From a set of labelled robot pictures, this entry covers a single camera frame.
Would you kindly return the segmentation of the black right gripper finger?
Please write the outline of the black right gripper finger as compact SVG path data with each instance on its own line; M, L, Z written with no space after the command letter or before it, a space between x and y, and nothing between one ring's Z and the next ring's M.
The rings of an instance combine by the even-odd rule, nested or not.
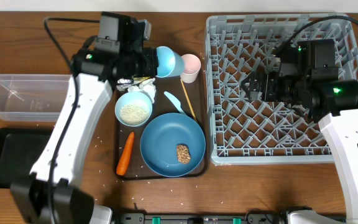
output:
M242 86L264 86L268 75L265 72L253 71L241 81Z
M265 100L266 84L263 82L242 82L241 88L250 101Z

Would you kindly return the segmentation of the light blue plastic cup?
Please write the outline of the light blue plastic cup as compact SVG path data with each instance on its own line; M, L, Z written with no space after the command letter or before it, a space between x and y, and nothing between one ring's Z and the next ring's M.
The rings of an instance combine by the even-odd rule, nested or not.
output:
M182 57L169 47L157 47L157 59L157 77L159 78L180 76L185 69Z

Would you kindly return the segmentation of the pink plastic cup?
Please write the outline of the pink plastic cup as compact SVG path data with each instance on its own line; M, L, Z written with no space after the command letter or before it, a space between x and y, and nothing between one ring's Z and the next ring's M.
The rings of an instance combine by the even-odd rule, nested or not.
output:
M184 83L193 83L201 69L201 61L193 54L185 54L181 58L184 62L184 71L180 75L180 78Z

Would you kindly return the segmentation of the dark blue plate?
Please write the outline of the dark blue plate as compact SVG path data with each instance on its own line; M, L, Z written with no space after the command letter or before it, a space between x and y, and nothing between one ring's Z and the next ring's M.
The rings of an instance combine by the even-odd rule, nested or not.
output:
M191 160L182 164L177 159L177 145L188 146ZM195 170L204 158L206 139L200 125L180 113L167 113L154 118L140 138L140 153L145 164L164 177L181 177Z

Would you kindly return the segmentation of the brown food scrap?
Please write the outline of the brown food scrap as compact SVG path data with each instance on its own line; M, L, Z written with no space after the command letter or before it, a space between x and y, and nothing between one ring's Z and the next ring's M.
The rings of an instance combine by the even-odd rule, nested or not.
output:
M177 145L177 159L182 164L188 164L191 160L188 146L184 144Z

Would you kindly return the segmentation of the orange carrot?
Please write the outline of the orange carrot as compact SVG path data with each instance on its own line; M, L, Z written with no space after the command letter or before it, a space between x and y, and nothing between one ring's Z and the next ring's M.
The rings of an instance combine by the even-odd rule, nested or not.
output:
M134 139L135 139L135 133L131 132L128 135L126 144L124 146L124 150L121 154L120 160L117 165L116 174L123 176L129 167L131 155L132 155L132 149L134 145Z

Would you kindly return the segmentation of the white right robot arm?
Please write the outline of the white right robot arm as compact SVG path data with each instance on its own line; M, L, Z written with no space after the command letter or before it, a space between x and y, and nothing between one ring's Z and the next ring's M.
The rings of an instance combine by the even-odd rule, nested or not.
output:
M249 100L309 109L334 158L346 222L358 223L358 81L340 80L332 39L302 41L279 57L277 72L252 72L242 82Z

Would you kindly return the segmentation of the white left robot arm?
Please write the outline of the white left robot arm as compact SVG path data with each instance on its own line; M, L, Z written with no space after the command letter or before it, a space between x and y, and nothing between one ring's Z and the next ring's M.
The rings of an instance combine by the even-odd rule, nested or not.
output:
M29 176L10 186L26 223L111 223L111 208L80 190L91 137L120 80L154 77L159 65L150 47L82 47L72 56L73 75L48 143Z

